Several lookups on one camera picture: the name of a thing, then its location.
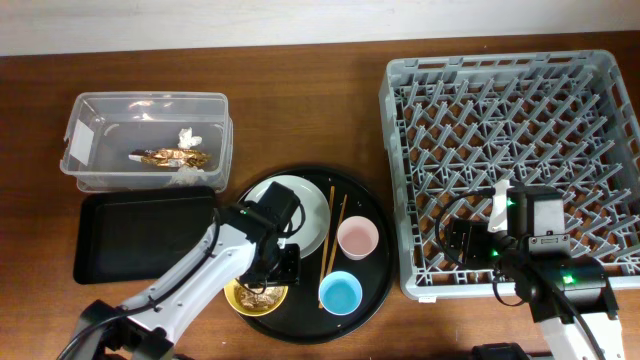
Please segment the blue cup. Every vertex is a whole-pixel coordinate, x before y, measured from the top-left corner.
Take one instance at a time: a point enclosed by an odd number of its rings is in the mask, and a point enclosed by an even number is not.
[[[322,280],[318,295],[322,306],[331,314],[349,315],[362,301],[362,286],[355,276],[336,271]]]

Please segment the black round tray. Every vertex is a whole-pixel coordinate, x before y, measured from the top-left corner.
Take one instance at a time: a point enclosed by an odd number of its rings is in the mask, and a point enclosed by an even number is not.
[[[397,245],[393,227],[377,198],[352,177],[327,167],[308,166],[284,170],[277,175],[294,175],[314,183],[329,199],[331,186],[336,187],[331,219],[327,265],[331,254],[340,209],[345,193],[348,195],[344,218],[360,215],[376,224],[380,241],[365,259],[353,261],[336,249],[333,271],[347,271],[362,285],[363,297],[356,311],[347,316],[335,316],[318,308],[318,286],[322,250],[320,246],[302,259],[300,284],[290,286],[284,302],[272,313],[260,317],[241,317],[254,329],[276,339],[295,344],[318,344],[345,336],[367,322],[387,297],[397,266]],[[248,189],[242,198],[249,193]]]

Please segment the white wall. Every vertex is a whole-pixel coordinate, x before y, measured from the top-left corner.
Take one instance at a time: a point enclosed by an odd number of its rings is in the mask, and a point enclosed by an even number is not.
[[[0,0],[0,55],[638,29],[638,0]]]

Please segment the pink cup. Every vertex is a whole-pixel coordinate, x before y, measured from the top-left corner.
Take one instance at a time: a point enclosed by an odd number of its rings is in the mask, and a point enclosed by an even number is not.
[[[342,252],[351,260],[364,259],[378,246],[376,225],[362,216],[344,220],[336,236]]]

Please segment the black tray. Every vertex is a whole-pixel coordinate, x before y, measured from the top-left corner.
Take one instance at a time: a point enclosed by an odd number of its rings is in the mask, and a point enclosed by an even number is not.
[[[215,205],[205,186],[88,196],[73,278],[96,284],[160,277],[202,239]]]
[[[329,198],[331,185],[336,186],[330,229],[327,265],[334,235],[340,217],[345,192],[348,194],[344,218],[360,215],[376,224],[380,241],[376,249],[360,261],[348,259],[338,246],[333,271],[344,270],[353,274],[362,285],[363,298],[355,312],[347,316],[331,315],[318,309],[318,286],[322,250],[302,259],[300,285],[290,286],[282,305],[270,314],[260,317],[241,317],[254,329],[276,339],[295,344],[318,344],[337,339],[356,330],[378,311],[384,302],[397,266],[397,245],[393,227],[376,197],[352,177],[326,167],[301,167],[273,174],[294,175],[314,183]]]

